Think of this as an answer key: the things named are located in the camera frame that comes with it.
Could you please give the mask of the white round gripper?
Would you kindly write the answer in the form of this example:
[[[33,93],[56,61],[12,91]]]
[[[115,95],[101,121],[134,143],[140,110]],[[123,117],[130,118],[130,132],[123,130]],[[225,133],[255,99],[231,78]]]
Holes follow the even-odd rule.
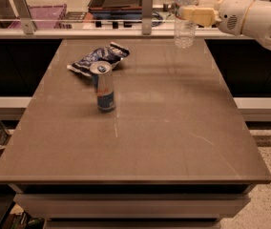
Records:
[[[216,22],[220,31],[231,35],[254,36],[248,16],[255,0],[199,0],[199,7],[182,7],[179,17],[203,27]]]

